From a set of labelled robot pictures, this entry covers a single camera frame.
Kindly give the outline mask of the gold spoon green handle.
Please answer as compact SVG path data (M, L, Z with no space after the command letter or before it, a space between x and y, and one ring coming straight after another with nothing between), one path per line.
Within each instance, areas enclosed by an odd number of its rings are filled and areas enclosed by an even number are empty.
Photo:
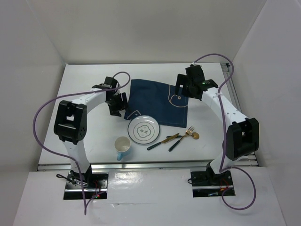
M199 139L199 134L197 132L193 132L190 135L185 135L185 137L192 137L193 139Z

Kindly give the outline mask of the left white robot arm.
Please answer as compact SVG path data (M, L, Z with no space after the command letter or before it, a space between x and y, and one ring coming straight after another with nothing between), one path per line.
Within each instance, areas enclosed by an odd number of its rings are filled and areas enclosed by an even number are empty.
M54 133L64 144L71 161L71 177L78 185L89 187L93 182L91 164L87 159L83 139L87 133L87 115L98 105L106 103L111 116L121 116L128 107L126 94L118 91L119 82L106 77L104 83L94 85L91 93L73 101L62 100L58 105Z

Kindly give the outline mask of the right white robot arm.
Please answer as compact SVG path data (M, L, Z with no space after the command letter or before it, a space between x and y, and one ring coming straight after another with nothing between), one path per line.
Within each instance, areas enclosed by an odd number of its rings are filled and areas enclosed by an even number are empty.
M259 122L241 113L212 79L206 80L200 65L179 74L175 93L204 102L223 123L222 153L207 164L203 183L216 185L236 162L259 148Z

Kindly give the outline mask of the white plate green rim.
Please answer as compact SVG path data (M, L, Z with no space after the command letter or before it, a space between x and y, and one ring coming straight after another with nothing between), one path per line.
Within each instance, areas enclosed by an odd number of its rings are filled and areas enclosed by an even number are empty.
M160 134L160 125L154 118L142 115L130 121L127 132L132 141L146 145L157 140Z

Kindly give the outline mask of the gold knife green handle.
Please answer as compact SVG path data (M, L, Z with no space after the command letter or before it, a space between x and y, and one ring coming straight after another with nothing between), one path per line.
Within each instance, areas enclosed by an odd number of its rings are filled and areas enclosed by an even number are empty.
M165 144L165 143L167 143L167 142L169 142L169 141L171 141L171 140L177 138L178 136L179 136L179 133L177 133L177 134L175 134L175 135L172 135L172 136L169 136L169 137L167 137L165 140L163 140L163 141L161 141L161 142L158 142L158 143L156 143L156 144L153 144L152 146L149 146L149 147L147 148L147 150L149 151L149 150L151 150L151 149L153 149L153 148L155 148L155 147L157 147L157 146L159 146L159 145L161 145L161 144Z

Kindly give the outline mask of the blue white mug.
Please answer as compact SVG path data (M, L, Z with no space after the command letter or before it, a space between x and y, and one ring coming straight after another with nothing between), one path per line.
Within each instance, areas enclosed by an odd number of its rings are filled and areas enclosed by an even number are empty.
M119 137L115 140L114 147L117 151L117 161L121 161L130 153L131 141L128 137Z

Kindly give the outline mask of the blue fish placemat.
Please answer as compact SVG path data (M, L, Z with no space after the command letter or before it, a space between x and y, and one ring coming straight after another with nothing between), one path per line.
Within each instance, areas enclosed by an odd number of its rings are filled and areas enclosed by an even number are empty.
M185 128L189 99L174 90L175 86L161 82L132 80L124 119L147 115L160 125Z

